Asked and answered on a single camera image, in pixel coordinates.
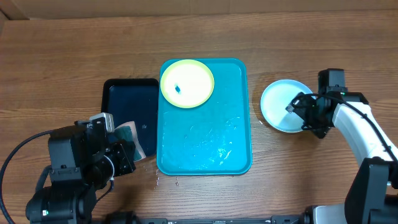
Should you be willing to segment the green scouring sponge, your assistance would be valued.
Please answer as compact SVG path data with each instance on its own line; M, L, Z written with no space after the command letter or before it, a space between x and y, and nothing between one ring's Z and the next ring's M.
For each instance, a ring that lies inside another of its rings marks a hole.
M114 135L118 139L126 140L128 143L133 143L135 146L134 161L140 161L146 158L146 154L139 143L136 124L134 121L129 121L119 125L115 131Z

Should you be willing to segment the light blue plate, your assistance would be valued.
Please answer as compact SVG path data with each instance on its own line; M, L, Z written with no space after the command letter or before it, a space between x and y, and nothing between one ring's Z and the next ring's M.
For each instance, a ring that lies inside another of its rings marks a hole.
M273 128L285 133L302 131L303 119L286 110L299 93L309 94L312 90L301 82L288 79L277 80L263 91L261 113Z

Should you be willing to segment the yellow-green plate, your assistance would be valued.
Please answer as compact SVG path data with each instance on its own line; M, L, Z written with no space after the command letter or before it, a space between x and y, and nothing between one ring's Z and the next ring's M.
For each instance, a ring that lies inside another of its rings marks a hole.
M213 93L215 79L202 62L183 59L169 65L160 78L163 97L179 108L195 108L206 102Z

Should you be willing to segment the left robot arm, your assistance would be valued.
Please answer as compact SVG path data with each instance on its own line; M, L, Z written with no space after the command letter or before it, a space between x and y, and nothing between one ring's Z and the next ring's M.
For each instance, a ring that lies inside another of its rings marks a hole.
M114 177L134 171L134 143L110 141L112 120L76 121L54 130L48 140L51 165L43 171L25 215L31 223L90 223L96 191Z

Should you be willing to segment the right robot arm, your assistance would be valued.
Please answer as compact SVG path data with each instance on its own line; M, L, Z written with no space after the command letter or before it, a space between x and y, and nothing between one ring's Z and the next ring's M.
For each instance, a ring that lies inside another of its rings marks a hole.
M324 138L336 128L349 144L359 170L344 203L313 206L306 223L397 223L397 147L375 120L368 100L350 92L345 72L329 68L318 74L317 93L298 93L287 105L303 119L303 130Z

